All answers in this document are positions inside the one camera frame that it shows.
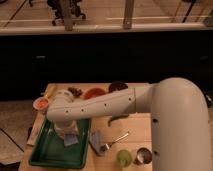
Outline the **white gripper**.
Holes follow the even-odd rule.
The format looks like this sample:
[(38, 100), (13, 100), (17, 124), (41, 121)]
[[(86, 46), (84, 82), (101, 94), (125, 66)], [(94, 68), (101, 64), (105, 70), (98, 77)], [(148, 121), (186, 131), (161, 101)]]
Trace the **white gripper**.
[(76, 121), (72, 121), (68, 124), (62, 125), (62, 124), (55, 124), (54, 130), (57, 133), (57, 135), (61, 138), (64, 138), (68, 134), (78, 135), (79, 130), (77, 126)]

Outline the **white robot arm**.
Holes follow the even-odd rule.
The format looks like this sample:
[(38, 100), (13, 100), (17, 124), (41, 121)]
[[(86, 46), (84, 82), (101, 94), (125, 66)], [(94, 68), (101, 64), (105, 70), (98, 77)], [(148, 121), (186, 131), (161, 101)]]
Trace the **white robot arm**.
[(59, 91), (47, 110), (55, 124), (72, 120), (149, 113), (153, 171), (213, 171), (205, 97), (184, 78), (167, 78), (75, 102)]

